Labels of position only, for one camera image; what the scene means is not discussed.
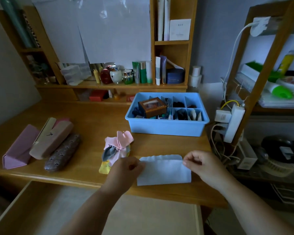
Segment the green bottle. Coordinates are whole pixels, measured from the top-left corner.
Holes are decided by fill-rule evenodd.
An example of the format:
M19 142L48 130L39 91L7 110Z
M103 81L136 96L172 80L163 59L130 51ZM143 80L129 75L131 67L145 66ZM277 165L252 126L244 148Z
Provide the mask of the green bottle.
M146 62L139 62L140 83L147 83Z

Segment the yellow cable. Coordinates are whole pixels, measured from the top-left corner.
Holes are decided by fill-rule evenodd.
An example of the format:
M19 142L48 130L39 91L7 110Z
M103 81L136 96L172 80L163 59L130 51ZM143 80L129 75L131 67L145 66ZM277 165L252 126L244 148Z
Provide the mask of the yellow cable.
M238 102L238 101L236 101L236 100L230 100L230 101L225 102L224 105L221 107L220 110L222 110L223 107L225 107L225 106L226 106L228 103L230 103L230 102L235 102L235 103L237 104L237 106L239 106L239 102Z

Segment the open drawer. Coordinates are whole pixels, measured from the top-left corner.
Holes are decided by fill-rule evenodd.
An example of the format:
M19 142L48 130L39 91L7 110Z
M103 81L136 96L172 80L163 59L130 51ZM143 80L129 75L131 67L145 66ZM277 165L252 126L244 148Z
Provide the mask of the open drawer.
M56 234L94 191L31 181L0 216L0 235ZM123 195L102 234L204 232L200 206Z

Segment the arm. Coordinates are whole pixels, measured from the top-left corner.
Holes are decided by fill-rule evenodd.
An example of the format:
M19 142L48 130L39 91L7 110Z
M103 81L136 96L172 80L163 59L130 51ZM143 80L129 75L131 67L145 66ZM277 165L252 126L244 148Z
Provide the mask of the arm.
M212 153L189 152L183 164L227 199L247 235L294 235L294 227L278 217L259 196L240 184Z
M145 164L135 157L118 159L106 182L75 212L58 235L100 235L113 206L144 168Z

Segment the blue plastic storage box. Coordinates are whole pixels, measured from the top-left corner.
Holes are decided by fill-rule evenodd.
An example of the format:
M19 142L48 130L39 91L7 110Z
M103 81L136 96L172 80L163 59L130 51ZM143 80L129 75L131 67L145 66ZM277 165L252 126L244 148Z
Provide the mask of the blue plastic storage box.
M132 111L138 107L138 102L159 97L163 102L165 98L170 99L170 106L168 112L174 113L181 108L173 108L173 102L183 102L184 109L188 115L191 108L190 105L196 105L196 114L202 114L202 121L187 121L187 120L162 120L162 119L140 119L135 118ZM140 92L137 93L129 110L125 116L129 122L132 133L149 133L149 134L165 134L165 135L179 135L179 136L201 136L204 127L209 123L207 112L204 108L203 102L198 93L163 93L163 92Z

